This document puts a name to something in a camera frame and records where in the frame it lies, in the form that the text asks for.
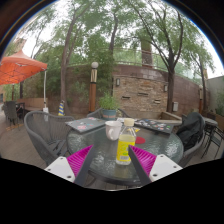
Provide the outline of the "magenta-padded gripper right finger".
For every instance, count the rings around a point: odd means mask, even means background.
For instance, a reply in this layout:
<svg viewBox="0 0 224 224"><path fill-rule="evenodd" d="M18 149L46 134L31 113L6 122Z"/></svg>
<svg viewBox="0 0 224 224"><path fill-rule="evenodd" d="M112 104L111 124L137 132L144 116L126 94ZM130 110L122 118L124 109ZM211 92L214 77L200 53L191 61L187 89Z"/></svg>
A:
<svg viewBox="0 0 224 224"><path fill-rule="evenodd" d="M182 169L164 154L156 156L132 145L128 147L128 153L143 186Z"/></svg>

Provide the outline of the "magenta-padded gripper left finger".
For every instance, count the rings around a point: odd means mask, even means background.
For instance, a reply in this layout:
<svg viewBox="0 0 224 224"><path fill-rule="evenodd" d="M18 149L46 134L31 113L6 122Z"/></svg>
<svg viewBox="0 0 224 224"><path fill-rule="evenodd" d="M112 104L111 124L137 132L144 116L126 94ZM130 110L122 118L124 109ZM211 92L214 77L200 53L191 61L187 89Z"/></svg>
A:
<svg viewBox="0 0 224 224"><path fill-rule="evenodd" d="M83 186L94 152L95 149L90 145L73 153L69 157L59 156L46 168L46 171L76 185Z"/></svg>

